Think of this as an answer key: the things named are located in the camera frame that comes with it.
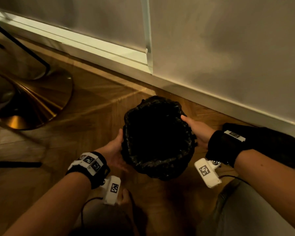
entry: plastic bag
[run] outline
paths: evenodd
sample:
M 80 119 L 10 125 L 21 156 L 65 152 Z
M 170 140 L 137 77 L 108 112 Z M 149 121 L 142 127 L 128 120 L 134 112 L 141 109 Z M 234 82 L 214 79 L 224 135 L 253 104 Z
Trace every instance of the plastic bag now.
M 142 174 L 163 181 L 178 177 L 191 160 L 195 136 L 180 116 L 179 102 L 160 96 L 142 100 L 125 114 L 122 157 Z

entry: white skirting board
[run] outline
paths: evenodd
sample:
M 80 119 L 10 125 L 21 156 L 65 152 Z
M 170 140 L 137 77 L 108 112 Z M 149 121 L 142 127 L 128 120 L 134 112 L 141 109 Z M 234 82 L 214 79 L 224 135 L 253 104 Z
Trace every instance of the white skirting board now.
M 153 75 L 145 53 L 125 47 L 118 47 L 116 50 L 114 44 L 15 15 L 10 16 L 12 18 L 9 20 L 0 13 L 0 25 L 16 35 L 151 84 L 244 122 L 268 127 L 295 137 L 295 123 Z

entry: gold metal base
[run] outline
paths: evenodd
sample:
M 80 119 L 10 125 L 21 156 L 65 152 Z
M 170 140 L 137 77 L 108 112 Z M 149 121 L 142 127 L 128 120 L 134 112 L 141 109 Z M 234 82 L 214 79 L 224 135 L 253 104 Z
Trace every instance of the gold metal base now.
M 35 80 L 0 75 L 20 92 L 17 114 L 1 119 L 3 124 L 17 130 L 35 129 L 49 122 L 67 105 L 73 91 L 71 74 L 64 69 L 51 70 Z

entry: white wall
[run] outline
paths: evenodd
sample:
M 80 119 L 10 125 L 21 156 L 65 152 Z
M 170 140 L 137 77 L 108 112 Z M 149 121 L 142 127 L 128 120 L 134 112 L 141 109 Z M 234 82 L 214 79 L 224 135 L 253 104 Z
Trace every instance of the white wall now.
M 140 0 L 0 0 L 0 9 L 145 52 Z
M 295 0 L 150 0 L 153 75 L 295 123 Z

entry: hand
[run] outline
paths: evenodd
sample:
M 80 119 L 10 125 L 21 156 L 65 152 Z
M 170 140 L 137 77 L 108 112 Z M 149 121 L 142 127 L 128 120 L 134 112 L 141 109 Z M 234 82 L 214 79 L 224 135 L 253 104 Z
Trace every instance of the hand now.
M 204 122 L 197 122 L 184 115 L 181 115 L 181 120 L 188 123 L 189 127 L 191 127 L 191 130 L 197 136 L 198 145 L 208 149 L 208 141 L 210 140 L 215 130 L 206 125 Z
M 108 166 L 113 166 L 121 170 L 128 171 L 128 165 L 120 153 L 122 141 L 123 133 L 122 129 L 119 129 L 118 136 L 114 140 L 109 142 L 106 146 L 98 148 L 95 151 L 99 152 L 105 157 Z

